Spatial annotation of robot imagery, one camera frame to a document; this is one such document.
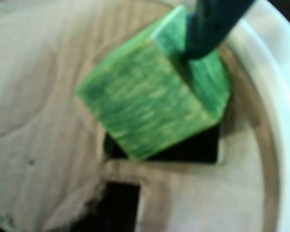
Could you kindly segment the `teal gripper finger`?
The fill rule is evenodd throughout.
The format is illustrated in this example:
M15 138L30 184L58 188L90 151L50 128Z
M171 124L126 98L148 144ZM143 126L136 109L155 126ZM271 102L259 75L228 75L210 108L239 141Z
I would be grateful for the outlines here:
M252 0L198 0L187 16L185 57L201 59L212 52L253 4Z

